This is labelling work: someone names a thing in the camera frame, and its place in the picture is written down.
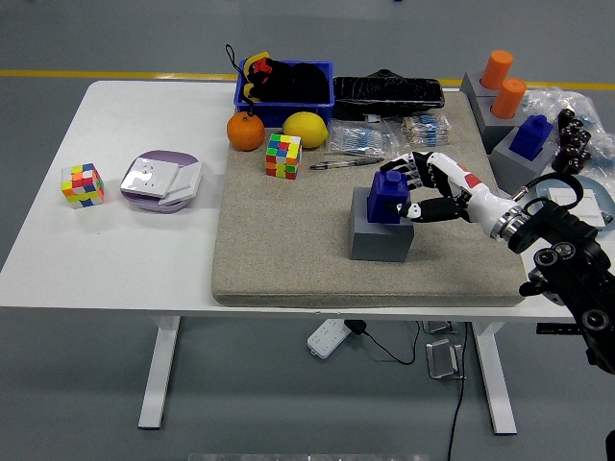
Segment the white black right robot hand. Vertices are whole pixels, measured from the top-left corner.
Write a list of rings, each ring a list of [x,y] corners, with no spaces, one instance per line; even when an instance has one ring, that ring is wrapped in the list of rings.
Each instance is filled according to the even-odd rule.
[[[495,240],[508,240],[528,220],[516,202],[493,194],[475,174],[439,152],[402,154],[382,165],[380,171],[403,174],[410,190],[429,187],[440,192],[437,198],[388,207],[413,222],[461,218],[480,224],[485,234]]]

